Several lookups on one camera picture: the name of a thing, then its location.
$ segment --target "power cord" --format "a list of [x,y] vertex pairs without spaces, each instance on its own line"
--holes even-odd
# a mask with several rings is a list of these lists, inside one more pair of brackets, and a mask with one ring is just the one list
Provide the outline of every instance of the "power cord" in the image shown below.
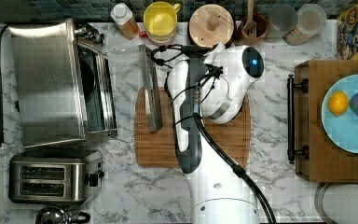
[[0,147],[5,142],[4,137],[4,100],[3,100],[3,81],[2,81],[2,70],[1,70],[1,45],[2,45],[2,37],[4,35],[5,30],[9,25],[5,25],[4,28],[0,32]]
[[[169,60],[163,60],[163,59],[155,58],[154,54],[156,54],[157,52],[163,52],[163,51],[165,51],[167,49],[180,50],[180,53],[175,55],[174,57],[170,58]],[[170,61],[176,59],[181,54],[185,54],[185,55],[189,56],[191,53],[195,53],[195,52],[196,52],[196,54],[199,54],[199,51],[194,51],[192,48],[186,48],[186,46],[170,45],[170,46],[161,46],[158,49],[152,50],[151,56],[152,56],[152,61],[155,62],[157,65],[160,65],[160,66],[165,65],[165,66],[167,66],[167,67],[172,69],[171,66],[166,64],[167,62],[170,62]],[[175,98],[173,98],[171,100],[171,104],[173,104],[173,101],[176,99],[176,97],[178,95],[180,95],[181,93],[183,93],[185,91],[189,91],[190,89],[196,88],[196,92],[198,92],[198,95],[200,95],[200,88],[202,88],[202,86],[208,81],[209,78],[214,77],[214,80],[213,80],[213,83],[214,83],[216,81],[216,79],[219,78],[220,74],[222,74],[222,69],[223,69],[222,67],[215,67],[215,66],[211,66],[211,65],[207,65],[207,64],[205,64],[205,65],[208,66],[208,70],[209,70],[208,74],[209,75],[206,74],[204,77],[201,77],[197,81],[197,83],[198,83],[197,85],[190,86],[190,87],[184,89],[183,91],[179,92],[175,96]],[[260,190],[260,188],[257,186],[257,184],[252,180],[252,178],[246,174],[245,169],[243,169],[242,166],[240,166],[234,160],[232,160],[231,157],[229,157],[228,154],[220,146],[218,146],[215,143],[215,141],[208,134],[208,132],[206,131],[205,127],[202,124],[202,116],[200,115],[200,104],[205,100],[206,97],[208,97],[209,93],[211,92],[211,90],[213,88],[214,88],[214,85],[211,86],[211,88],[209,89],[208,93],[206,94],[206,96],[201,101],[200,101],[200,99],[196,100],[195,107],[194,107],[195,110],[194,110],[194,113],[193,113],[192,116],[188,116],[188,117],[185,117],[183,119],[180,119],[178,122],[174,123],[172,127],[174,128],[174,126],[176,124],[184,121],[185,119],[194,118],[194,120],[196,121],[197,127],[199,128],[202,136],[212,146],[213,150],[217,153],[217,155],[219,155],[231,167],[233,173],[238,178],[241,178],[243,181],[245,181],[249,185],[249,188],[251,188],[251,190],[254,192],[256,198],[258,199],[258,201],[260,201],[261,206],[263,207],[263,210],[264,210],[264,212],[265,212],[265,214],[267,216],[267,219],[268,219],[268,223],[276,224],[277,222],[276,222],[276,218],[274,216],[274,213],[272,211],[272,208],[269,205],[269,201],[266,199],[266,197],[264,196],[263,192]],[[165,91],[168,92],[167,82],[165,82]]]

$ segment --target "tray handle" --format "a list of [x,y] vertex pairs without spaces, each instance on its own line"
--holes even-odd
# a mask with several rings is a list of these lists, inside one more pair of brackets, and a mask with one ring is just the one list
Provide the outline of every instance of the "tray handle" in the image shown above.
[[308,92],[308,79],[304,78],[300,83],[295,83],[293,75],[287,78],[287,124],[288,124],[288,147],[287,159],[290,164],[295,164],[296,155],[302,156],[304,160],[309,158],[310,148],[305,145],[296,150],[296,125],[295,125],[295,89],[300,89],[303,94]]

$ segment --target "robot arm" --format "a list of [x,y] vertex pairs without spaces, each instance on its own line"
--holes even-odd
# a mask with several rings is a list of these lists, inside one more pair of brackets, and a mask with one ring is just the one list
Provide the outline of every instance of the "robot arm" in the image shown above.
[[232,120],[263,71],[263,59],[254,48],[218,46],[203,60],[177,63],[167,76],[176,158],[188,179],[193,224],[259,223],[257,195],[252,185],[239,178],[246,175],[244,170],[216,150],[201,118],[218,124]]

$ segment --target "kettle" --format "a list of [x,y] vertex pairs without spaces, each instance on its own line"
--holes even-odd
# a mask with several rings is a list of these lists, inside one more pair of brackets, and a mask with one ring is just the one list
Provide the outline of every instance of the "kettle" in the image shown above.
[[88,213],[72,212],[59,206],[46,206],[37,213],[35,224],[71,224],[89,221]]

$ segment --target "toaster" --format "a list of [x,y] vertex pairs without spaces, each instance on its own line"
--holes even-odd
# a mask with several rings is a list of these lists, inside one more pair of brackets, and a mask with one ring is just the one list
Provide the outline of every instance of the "toaster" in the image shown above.
[[101,190],[98,150],[39,148],[12,157],[9,199],[13,203],[82,204]]

